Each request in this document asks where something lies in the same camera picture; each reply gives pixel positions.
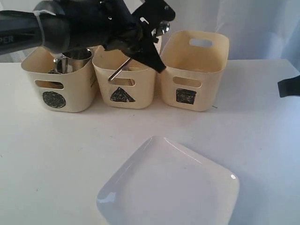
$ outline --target metal cup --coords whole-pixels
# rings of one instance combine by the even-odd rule
[[[65,52],[54,59],[54,71],[57,74],[67,74],[80,70],[89,62],[92,55],[92,51],[86,48]]]

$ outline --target plastic bin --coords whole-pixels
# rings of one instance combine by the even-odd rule
[[[227,64],[229,39],[224,35],[183,30],[171,35],[161,58],[165,103],[195,111],[211,108]]]
[[[54,67],[53,59],[46,49],[39,47],[22,63],[43,107],[73,113],[87,109],[99,88],[92,60],[73,73],[49,74]]]
[[[158,52],[161,39],[156,44]],[[156,71],[139,63],[131,61],[127,69],[114,80],[108,82],[113,72],[128,59],[121,51],[105,51],[99,47],[93,58],[98,83],[103,101],[114,107],[142,109],[152,103]]]

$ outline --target white plate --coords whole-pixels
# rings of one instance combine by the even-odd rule
[[[232,172],[155,136],[104,185],[97,206],[110,225],[225,225],[238,192]]]

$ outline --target black triangle sticker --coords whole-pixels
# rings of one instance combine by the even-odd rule
[[[111,101],[113,102],[135,102],[135,100],[122,88],[118,89],[112,94]]]

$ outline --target white table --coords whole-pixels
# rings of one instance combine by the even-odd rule
[[[228,62],[208,112],[156,98],[144,110],[100,100],[82,113],[39,104],[20,64],[0,64],[0,223],[104,225],[98,191],[152,135],[166,136],[238,175],[231,225],[300,223],[300,97],[277,82],[286,60]]]

